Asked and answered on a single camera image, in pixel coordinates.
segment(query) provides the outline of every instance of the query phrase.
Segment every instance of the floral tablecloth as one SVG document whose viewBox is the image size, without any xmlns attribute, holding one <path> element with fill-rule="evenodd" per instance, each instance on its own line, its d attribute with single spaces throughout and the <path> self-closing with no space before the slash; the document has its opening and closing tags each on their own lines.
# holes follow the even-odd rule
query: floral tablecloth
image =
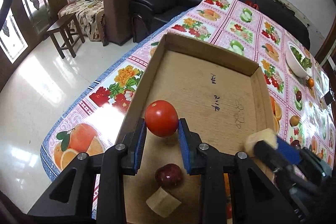
<svg viewBox="0 0 336 224">
<path fill-rule="evenodd" d="M 41 147 L 41 161 L 51 180 L 77 153 L 95 155 L 114 145 L 142 74 L 168 31 L 227 48 L 259 63 L 268 85 L 278 136 L 288 143 L 298 140 L 301 147 L 309 147 L 333 166 L 335 125 L 323 99 L 329 90 L 329 79 L 320 65 L 290 33 L 261 12 L 238 0 L 203 0 L 113 64 L 57 121 Z M 296 44 L 311 59 L 315 82 L 312 89 L 288 67 L 288 42 Z M 293 115 L 300 117 L 295 127 L 289 122 Z"/>
</svg>

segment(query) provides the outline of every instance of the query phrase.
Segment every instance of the black leather sofa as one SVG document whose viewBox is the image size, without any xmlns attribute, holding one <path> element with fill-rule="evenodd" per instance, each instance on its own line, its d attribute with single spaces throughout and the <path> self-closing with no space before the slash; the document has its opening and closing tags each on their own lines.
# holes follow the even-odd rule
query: black leather sofa
<svg viewBox="0 0 336 224">
<path fill-rule="evenodd" d="M 173 17 L 202 0 L 131 0 L 133 41 L 140 42 L 145 37 L 169 22 Z M 289 31 L 307 49 L 310 48 L 309 33 L 306 26 L 295 17 L 292 10 L 274 0 L 240 0 L 257 4 L 259 11 Z"/>
</svg>

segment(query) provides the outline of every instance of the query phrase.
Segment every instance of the patterned blanket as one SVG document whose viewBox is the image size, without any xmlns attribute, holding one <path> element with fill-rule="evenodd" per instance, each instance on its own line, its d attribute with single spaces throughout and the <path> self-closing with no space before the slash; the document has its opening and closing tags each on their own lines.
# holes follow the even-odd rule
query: patterned blanket
<svg viewBox="0 0 336 224">
<path fill-rule="evenodd" d="M 76 13 L 82 33 L 87 35 L 91 41 L 102 41 L 104 37 L 104 3 L 100 0 L 77 0 L 66 5 L 58 12 L 58 17 Z M 73 23 L 69 28 L 76 30 Z"/>
</svg>

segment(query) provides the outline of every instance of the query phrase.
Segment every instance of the sponge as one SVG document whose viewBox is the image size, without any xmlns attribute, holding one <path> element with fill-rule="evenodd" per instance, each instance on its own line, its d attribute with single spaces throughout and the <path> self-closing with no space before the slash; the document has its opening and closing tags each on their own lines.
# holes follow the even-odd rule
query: sponge
<svg viewBox="0 0 336 224">
<path fill-rule="evenodd" d="M 262 131 L 256 132 L 247 137 L 244 149 L 249 157 L 254 157 L 254 145 L 259 141 L 265 141 L 272 148 L 278 148 L 277 136 L 274 131 L 270 128 L 264 129 Z"/>
</svg>

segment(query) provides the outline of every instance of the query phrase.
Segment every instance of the white bowl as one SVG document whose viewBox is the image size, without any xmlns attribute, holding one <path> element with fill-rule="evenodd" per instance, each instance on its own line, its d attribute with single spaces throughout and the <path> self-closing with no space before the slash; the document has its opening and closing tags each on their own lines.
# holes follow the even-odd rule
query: white bowl
<svg viewBox="0 0 336 224">
<path fill-rule="evenodd" d="M 296 57 L 294 56 L 291 47 L 294 47 L 295 49 L 297 49 L 299 51 L 299 53 L 302 55 L 302 57 L 305 57 L 305 54 L 292 42 L 288 42 L 287 43 L 287 48 L 286 48 L 286 61 L 288 66 L 291 68 L 291 70 L 293 71 L 293 73 L 300 77 L 300 78 L 305 78 L 307 76 L 312 76 L 311 73 L 311 68 L 307 68 L 307 70 L 305 70 L 301 64 L 299 63 L 299 61 L 297 61 Z"/>
</svg>

